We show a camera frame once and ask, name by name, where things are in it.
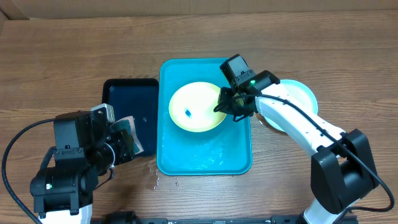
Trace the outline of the green scouring sponge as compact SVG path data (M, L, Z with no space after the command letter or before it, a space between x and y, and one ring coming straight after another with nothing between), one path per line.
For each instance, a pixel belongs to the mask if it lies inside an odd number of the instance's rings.
M137 137L133 116L127 116L125 118L119 119L111 125L111 129L114 132L122 130L125 130L127 132L129 145L132 147L132 151L134 154L141 154L144 152L144 148Z

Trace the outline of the yellow-green plate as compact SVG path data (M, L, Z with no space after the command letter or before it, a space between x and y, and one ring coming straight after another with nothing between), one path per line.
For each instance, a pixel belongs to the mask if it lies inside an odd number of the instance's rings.
M223 122L225 113L215 112L221 88L208 82L193 82L179 88L171 97L169 115L186 131L202 133Z

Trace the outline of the light blue plate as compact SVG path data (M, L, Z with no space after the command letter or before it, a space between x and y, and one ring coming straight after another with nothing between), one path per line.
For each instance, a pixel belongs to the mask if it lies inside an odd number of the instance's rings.
M284 86L286 94L280 96L282 99L293 100L296 106L303 106L307 111L318 114L318 101L308 86L297 80L281 80L280 84Z

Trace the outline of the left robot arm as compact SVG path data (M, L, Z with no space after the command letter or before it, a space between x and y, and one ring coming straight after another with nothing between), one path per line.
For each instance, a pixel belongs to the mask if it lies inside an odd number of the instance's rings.
M53 129L52 155L30 183L34 212L42 223L89 223L98 178L133 160L133 137L108 104L58 115Z

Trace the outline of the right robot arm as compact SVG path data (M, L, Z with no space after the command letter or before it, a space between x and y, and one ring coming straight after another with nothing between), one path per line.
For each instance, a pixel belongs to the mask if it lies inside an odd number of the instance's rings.
M235 122L255 113L269 118L311 159L315 199L298 223L340 223L379 185L369 141L360 130L347 133L305 109L274 74L255 73L239 54L220 70L230 86L221 89L215 112L231 114Z

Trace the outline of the black plastic tray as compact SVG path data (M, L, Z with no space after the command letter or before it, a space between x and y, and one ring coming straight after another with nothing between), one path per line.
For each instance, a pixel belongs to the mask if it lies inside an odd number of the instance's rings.
M154 78L106 80L102 102L114 108L117 120L132 116L137 138L143 146L141 157L153 156L157 150L157 113L159 82Z

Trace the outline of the teal plastic tray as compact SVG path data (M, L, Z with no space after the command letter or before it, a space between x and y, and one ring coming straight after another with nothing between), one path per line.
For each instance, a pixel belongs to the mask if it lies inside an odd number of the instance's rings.
M220 70L224 58L172 59L159 73L157 166L167 175L240 175L252 165L250 119L228 115L215 128L193 133L169 115L172 95L192 82L228 86Z

